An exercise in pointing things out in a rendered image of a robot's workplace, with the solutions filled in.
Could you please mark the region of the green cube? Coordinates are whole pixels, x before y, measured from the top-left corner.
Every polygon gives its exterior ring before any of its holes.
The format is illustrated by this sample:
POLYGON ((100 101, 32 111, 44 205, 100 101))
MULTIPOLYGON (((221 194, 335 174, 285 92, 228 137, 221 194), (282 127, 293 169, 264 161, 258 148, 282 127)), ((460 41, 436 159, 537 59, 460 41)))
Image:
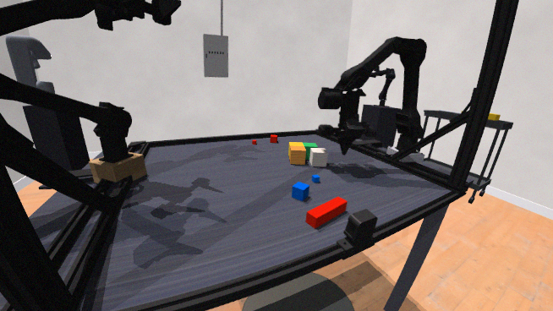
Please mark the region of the green cube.
POLYGON ((310 148, 318 148, 318 146, 316 145, 316 143, 303 143, 303 145, 304 145, 304 148, 306 149, 305 160, 309 160, 310 148))

